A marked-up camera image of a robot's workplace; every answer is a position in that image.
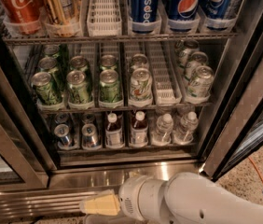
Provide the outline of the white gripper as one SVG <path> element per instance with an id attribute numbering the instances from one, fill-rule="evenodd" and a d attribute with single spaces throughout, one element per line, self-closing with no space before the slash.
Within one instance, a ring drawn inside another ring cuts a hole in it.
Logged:
<path id="1" fill-rule="evenodd" d="M 122 212 L 136 220 L 169 221 L 169 209 L 164 199 L 166 182 L 147 175 L 131 177 L 119 188 L 118 196 L 112 189 L 82 200 L 82 213 L 116 216 Z"/>

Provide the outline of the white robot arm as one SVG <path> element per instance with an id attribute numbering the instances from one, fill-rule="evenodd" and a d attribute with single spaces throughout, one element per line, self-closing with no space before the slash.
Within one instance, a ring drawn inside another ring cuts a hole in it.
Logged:
<path id="1" fill-rule="evenodd" d="M 85 214 L 122 213 L 157 224 L 263 224 L 262 205 L 194 173 L 178 173 L 169 180 L 135 175 L 119 191 L 102 191 L 83 200 L 79 208 Z"/>

